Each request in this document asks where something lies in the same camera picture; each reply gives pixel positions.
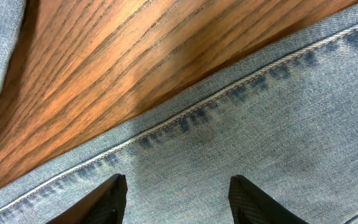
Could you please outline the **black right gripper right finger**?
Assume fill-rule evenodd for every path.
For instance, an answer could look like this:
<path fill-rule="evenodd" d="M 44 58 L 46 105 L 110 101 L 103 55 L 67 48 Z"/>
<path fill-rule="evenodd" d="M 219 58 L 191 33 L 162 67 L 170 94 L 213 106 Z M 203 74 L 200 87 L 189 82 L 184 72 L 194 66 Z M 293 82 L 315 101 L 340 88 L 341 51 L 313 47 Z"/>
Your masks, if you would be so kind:
<path fill-rule="evenodd" d="M 231 177 L 228 200 L 235 224 L 306 224 L 243 175 Z"/>

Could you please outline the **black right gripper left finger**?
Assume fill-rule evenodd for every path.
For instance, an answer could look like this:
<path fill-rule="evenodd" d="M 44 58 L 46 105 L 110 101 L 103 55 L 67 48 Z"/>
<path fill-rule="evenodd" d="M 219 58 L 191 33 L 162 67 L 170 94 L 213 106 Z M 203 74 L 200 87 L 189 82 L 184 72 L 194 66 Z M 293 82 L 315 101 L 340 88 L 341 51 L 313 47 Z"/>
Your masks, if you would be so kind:
<path fill-rule="evenodd" d="M 121 224 L 127 191 L 125 175 L 114 174 L 49 224 Z"/>

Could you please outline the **long blue denim jeans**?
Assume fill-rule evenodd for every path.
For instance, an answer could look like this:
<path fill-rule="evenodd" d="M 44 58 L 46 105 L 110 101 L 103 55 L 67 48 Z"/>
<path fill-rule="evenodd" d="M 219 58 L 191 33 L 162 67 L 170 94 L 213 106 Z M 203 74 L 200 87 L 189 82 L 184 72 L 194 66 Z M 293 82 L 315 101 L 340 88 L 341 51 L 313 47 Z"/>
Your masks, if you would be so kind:
<path fill-rule="evenodd" d="M 232 223 L 237 174 L 308 223 L 358 223 L 358 4 L 3 187 L 0 223 L 47 223 L 118 174 L 125 223 Z"/>

